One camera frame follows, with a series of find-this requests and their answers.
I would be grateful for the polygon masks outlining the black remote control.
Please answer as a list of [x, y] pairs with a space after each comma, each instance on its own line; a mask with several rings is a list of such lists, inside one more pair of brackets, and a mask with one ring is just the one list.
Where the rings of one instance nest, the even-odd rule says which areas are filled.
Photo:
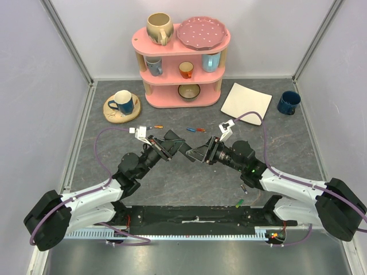
[[194, 161], [186, 152], [192, 148], [186, 143], [185, 139], [179, 137], [172, 130], [168, 130], [164, 135], [164, 147], [168, 146], [167, 151], [171, 156], [174, 156], [177, 152], [180, 152], [183, 156], [190, 161]]

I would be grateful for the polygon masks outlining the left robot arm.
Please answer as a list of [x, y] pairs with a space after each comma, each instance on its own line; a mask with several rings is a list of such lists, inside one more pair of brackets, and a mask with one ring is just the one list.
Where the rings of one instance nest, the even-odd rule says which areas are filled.
[[168, 131], [163, 139], [150, 135], [143, 143], [140, 155], [126, 153], [114, 174], [89, 188], [58, 194], [46, 192], [24, 218], [30, 233], [30, 244], [47, 251], [64, 237], [81, 228], [97, 223], [121, 225], [126, 218], [122, 199], [131, 196], [142, 179], [160, 160], [170, 161], [180, 152], [190, 150], [185, 140]]

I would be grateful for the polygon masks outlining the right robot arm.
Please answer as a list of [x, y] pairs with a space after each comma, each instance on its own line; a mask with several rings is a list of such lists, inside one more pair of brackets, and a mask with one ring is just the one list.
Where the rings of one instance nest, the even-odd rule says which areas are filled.
[[366, 207], [341, 180], [309, 180], [283, 173], [256, 158], [247, 141], [231, 147], [217, 137], [186, 152], [187, 156], [208, 165], [217, 162], [241, 173], [250, 188], [280, 194], [274, 206], [263, 210], [263, 220], [277, 225], [281, 220], [322, 226], [329, 234], [349, 242], [366, 220]]

